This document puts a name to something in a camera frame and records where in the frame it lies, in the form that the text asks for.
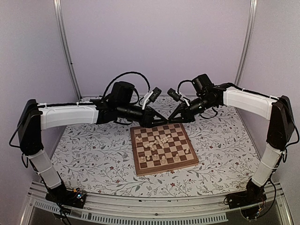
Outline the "wooden chess board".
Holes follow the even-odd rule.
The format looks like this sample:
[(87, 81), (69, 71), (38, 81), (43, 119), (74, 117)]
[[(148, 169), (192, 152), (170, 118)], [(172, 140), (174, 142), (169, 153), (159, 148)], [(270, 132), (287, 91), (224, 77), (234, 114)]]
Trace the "wooden chess board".
[[(181, 123), (153, 128), (132, 127), (130, 136), (137, 176), (178, 170), (199, 163), (194, 147)], [(142, 139), (141, 142), (135, 139), (137, 136)], [(176, 154), (180, 157), (178, 162), (174, 161)], [(151, 156), (150, 161), (146, 159), (148, 155)], [(166, 156), (164, 165), (161, 164), (162, 156)], [(141, 157), (144, 157), (144, 162), (140, 162)]]

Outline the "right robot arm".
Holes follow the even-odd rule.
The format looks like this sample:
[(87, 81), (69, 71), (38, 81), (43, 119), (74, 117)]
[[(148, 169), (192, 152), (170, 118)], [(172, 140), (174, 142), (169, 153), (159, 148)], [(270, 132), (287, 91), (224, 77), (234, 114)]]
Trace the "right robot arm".
[(270, 180), (280, 162), (286, 161), (287, 148), (298, 143), (290, 141), (292, 135), (299, 132), (289, 97), (265, 95), (231, 82), (214, 84), (207, 74), (198, 75), (189, 83), (196, 92), (193, 100), (185, 99), (179, 89), (170, 88), (167, 92), (179, 102), (168, 118), (170, 123), (193, 122), (197, 114), (218, 106), (234, 107), (261, 118), (261, 125), (251, 125), (249, 120), (242, 119), (261, 157), (256, 172), (247, 184), (247, 191), (242, 195), (244, 203), (253, 204), (260, 198), (260, 190)]

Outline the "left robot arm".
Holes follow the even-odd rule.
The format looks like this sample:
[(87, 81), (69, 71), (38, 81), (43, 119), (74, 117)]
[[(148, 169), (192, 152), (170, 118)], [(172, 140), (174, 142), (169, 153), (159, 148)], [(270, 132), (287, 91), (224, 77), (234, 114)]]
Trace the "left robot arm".
[(68, 128), (81, 124), (118, 123), (119, 118), (129, 122), (135, 121), (144, 128), (167, 123), (164, 116), (148, 105), (158, 98), (161, 89), (155, 87), (149, 90), (143, 97), (141, 106), (132, 103), (134, 92), (136, 88), (133, 84), (121, 81), (113, 85), (110, 94), (85, 102), (47, 105), (38, 104), (35, 99), (31, 99), (27, 102), (11, 136), (13, 140), (17, 135), (19, 144), (9, 141), (9, 145), (19, 148), (28, 158), (52, 197), (59, 203), (66, 203), (70, 199), (70, 194), (51, 159), (44, 151), (42, 131), (63, 127), (63, 132), (66, 132)]

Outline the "front aluminium rail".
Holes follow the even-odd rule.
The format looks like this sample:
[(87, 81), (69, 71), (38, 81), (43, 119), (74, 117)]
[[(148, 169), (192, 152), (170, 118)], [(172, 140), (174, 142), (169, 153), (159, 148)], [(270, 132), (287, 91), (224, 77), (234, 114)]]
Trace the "front aluminium rail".
[(256, 205), (230, 208), (225, 194), (190, 197), (127, 197), (88, 193), (82, 209), (47, 201), (43, 184), (32, 182), (22, 214), (23, 225), (292, 225), (279, 183), (265, 186), (267, 199), (260, 216), (246, 214)]

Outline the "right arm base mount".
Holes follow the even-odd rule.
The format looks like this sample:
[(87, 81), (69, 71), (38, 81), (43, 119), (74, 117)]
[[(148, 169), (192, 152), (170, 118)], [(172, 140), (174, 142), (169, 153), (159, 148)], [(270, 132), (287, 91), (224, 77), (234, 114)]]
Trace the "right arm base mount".
[(246, 187), (245, 191), (228, 194), (225, 197), (225, 203), (230, 209), (248, 206), (267, 200), (264, 188), (256, 185)]

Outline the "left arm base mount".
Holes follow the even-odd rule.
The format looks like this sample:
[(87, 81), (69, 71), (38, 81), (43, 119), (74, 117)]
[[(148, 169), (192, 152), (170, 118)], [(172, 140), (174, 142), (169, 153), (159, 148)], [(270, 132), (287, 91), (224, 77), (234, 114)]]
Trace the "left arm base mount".
[(68, 190), (65, 186), (60, 185), (47, 191), (45, 199), (61, 205), (71, 206), (83, 209), (87, 197), (87, 192), (76, 188)]

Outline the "right aluminium frame post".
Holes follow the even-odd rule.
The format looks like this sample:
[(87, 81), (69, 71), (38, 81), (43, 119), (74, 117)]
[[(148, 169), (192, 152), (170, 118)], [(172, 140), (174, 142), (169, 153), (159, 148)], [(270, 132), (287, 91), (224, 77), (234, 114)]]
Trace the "right aluminium frame post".
[(255, 16), (256, 16), (256, 10), (257, 10), (257, 3), (258, 0), (251, 0), (250, 1), (250, 7), (249, 7), (249, 13), (248, 13), (248, 21), (247, 21), (247, 27), (246, 27), (246, 34), (244, 38), (244, 44), (240, 56), (240, 61), (238, 64), (238, 69), (236, 73), (236, 77), (234, 80), (234, 84), (239, 86), (241, 80), (243, 71), (246, 65), (247, 55), (250, 47), (251, 37), (253, 34), (253, 29), (255, 25)]

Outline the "aluminium frame post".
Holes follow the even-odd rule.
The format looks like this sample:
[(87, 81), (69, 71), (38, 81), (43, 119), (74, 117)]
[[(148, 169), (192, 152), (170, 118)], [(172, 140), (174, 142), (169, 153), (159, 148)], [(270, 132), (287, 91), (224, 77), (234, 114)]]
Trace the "aluminium frame post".
[(257, 10), (257, 3), (258, 0), (251, 0), (250, 1), (250, 7), (249, 7), (249, 13), (248, 13), (248, 21), (247, 21), (247, 27), (246, 27), (246, 34), (244, 38), (244, 44), (240, 56), (240, 61), (238, 64), (238, 69), (236, 73), (236, 77), (234, 80), (234, 84), (239, 86), (241, 80), (243, 71), (246, 65), (247, 55), (250, 47), (251, 37), (253, 34), (253, 29), (255, 25), (255, 16), (256, 16), (256, 10)]
[(71, 78), (71, 83), (73, 85), (76, 97), (78, 99), (81, 99), (82, 95), (80, 92), (78, 80), (75, 75), (74, 64), (73, 64), (70, 49), (68, 46), (68, 40), (67, 40), (67, 34), (66, 34), (66, 29), (65, 29), (64, 19), (63, 19), (61, 1), (54, 0), (53, 4), (54, 4), (54, 11), (55, 11), (55, 16), (56, 16), (56, 20), (57, 20), (58, 30), (59, 30), (59, 34), (60, 34), (60, 39), (61, 39), (61, 43), (62, 43), (62, 48), (63, 48), (63, 52), (64, 52), (65, 59), (67, 62), (68, 72), (69, 72), (69, 75)]

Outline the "left aluminium frame post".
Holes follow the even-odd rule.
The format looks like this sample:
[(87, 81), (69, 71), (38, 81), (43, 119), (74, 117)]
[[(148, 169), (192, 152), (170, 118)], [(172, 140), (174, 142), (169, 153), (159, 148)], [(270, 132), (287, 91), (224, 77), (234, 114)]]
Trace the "left aluminium frame post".
[(68, 72), (69, 72), (69, 75), (71, 78), (71, 83), (73, 85), (76, 97), (78, 99), (81, 99), (82, 95), (80, 92), (78, 80), (75, 75), (74, 64), (73, 64), (70, 49), (68, 46), (68, 40), (67, 40), (67, 34), (66, 34), (66, 29), (65, 29), (64, 19), (63, 19), (61, 1), (54, 0), (53, 4), (54, 4), (54, 11), (55, 11), (55, 16), (56, 16), (56, 20), (57, 20), (58, 30), (59, 30), (59, 34), (60, 34), (60, 39), (61, 39), (61, 43), (62, 43), (62, 48), (63, 48), (63, 52), (64, 52), (65, 59), (67, 62)]

